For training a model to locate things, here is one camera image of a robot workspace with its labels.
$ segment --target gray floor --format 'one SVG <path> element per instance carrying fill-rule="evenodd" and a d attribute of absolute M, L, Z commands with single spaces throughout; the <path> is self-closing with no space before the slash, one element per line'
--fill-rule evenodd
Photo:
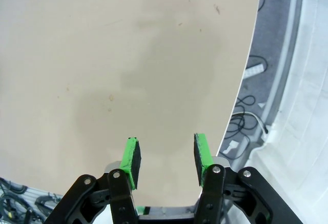
<path fill-rule="evenodd" d="M 268 62 L 268 67 L 264 73 L 250 77 L 242 82 L 238 98 L 243 99 L 248 95 L 252 95 L 255 98 L 255 103 L 253 105 L 240 105 L 243 105 L 246 111 L 251 111 L 259 117 L 263 112 L 263 107 L 260 105 L 265 105 L 267 102 L 277 71 L 288 20 L 289 5 L 290 0 L 265 0 L 262 9 L 258 12 L 254 38 L 251 46 L 251 55 L 264 57 Z M 262 59 L 258 57 L 250 57 L 247 67 L 254 66 L 258 63 L 263 63 L 265 65 L 265 62 Z M 249 97 L 244 101 L 246 103 L 253 103 L 254 99 Z M 241 109 L 242 107 L 236 107 L 235 111 L 241 111 Z M 252 128 L 256 126 L 256 120 L 254 118 L 249 116 L 245 116 L 244 118 L 245 127 Z M 237 127 L 234 124 L 230 124 L 228 127 L 228 131 L 236 129 Z M 246 135 L 253 135 L 254 131 L 255 128 L 251 130 L 243 130 Z M 229 146 L 232 139 L 236 142 L 241 142 L 244 139 L 244 135 L 238 133 L 229 139 L 224 139 L 221 146 L 221 152 Z M 231 150 L 227 156 L 229 158 L 236 158 L 241 154 L 242 151 L 238 151 L 237 147 L 236 149 Z"/>

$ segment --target silver screw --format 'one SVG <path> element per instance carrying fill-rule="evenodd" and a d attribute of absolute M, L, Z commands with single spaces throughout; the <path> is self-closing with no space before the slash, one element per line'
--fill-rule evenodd
<path fill-rule="evenodd" d="M 218 166 L 214 166 L 212 170 L 216 174 L 220 173 L 220 171 L 221 171 L 220 167 L 218 167 Z"/>
<path fill-rule="evenodd" d="M 88 184 L 90 184 L 90 183 L 91 183 L 91 179 L 90 179 L 90 178 L 86 178 L 86 179 L 84 180 L 84 184 L 88 185 Z"/>
<path fill-rule="evenodd" d="M 250 171 L 248 171 L 248 170 L 245 170 L 244 172 L 243 172 L 243 175 L 245 176 L 245 177 L 251 177 L 251 173 L 250 173 Z"/>
<path fill-rule="evenodd" d="M 119 178 L 119 176 L 120 176 L 120 173 L 119 173 L 119 172 L 115 172 L 115 173 L 113 173 L 113 177 L 114 177 L 114 178 Z"/>

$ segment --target beige tabletop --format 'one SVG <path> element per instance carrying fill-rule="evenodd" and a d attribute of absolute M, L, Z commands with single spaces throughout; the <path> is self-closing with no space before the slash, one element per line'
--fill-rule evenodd
<path fill-rule="evenodd" d="M 141 147 L 137 205 L 197 199 L 193 133 L 215 154 L 258 0 L 0 0 L 0 175 L 64 194 Z"/>

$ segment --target white power strip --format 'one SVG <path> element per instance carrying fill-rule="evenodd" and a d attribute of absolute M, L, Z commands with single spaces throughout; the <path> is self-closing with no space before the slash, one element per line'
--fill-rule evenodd
<path fill-rule="evenodd" d="M 264 72 L 264 65 L 263 64 L 257 64 L 255 66 L 252 66 L 250 68 L 245 69 L 243 79 L 247 79 L 249 77 L 252 77 L 254 75 L 260 74 Z"/>

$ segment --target white cable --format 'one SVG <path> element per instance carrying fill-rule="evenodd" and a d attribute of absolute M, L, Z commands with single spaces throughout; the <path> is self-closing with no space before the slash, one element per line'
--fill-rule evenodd
<path fill-rule="evenodd" d="M 264 123 L 261 121 L 260 118 L 258 118 L 258 116 L 256 114 L 254 114 L 252 112 L 249 112 L 249 111 L 238 111 L 238 112 L 232 113 L 231 117 L 233 117 L 234 115 L 243 115 L 243 114 L 248 114 L 248 115 L 253 116 L 257 120 L 258 124 L 260 125 L 263 134 L 267 134 Z"/>

